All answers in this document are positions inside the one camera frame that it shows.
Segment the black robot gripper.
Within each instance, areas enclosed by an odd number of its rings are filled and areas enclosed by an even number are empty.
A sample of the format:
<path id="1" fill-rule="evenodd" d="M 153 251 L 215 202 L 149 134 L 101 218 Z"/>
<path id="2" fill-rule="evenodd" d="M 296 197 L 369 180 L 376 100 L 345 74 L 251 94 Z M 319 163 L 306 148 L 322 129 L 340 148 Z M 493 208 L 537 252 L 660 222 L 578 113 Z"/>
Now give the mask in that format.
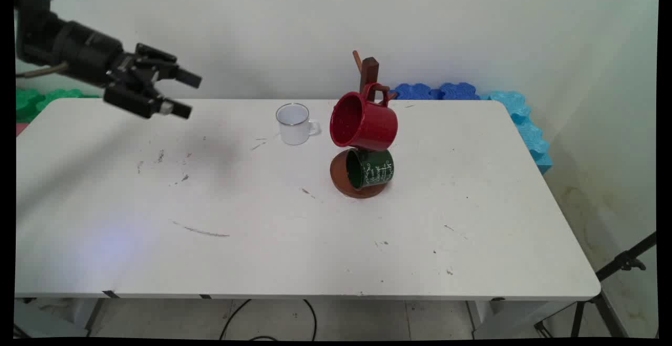
<path id="1" fill-rule="evenodd" d="M 189 119 L 192 106 L 161 94 L 154 85 L 175 80 L 199 88 L 202 77 L 182 68 L 177 57 L 137 43 L 124 72 L 111 82 L 108 71 L 124 53 L 122 43 L 75 21 L 65 21 L 50 9 L 50 0 L 15 0 L 17 58 L 37 66 L 67 64 L 61 74 L 104 87 L 103 100 L 145 119 L 154 114 Z"/>

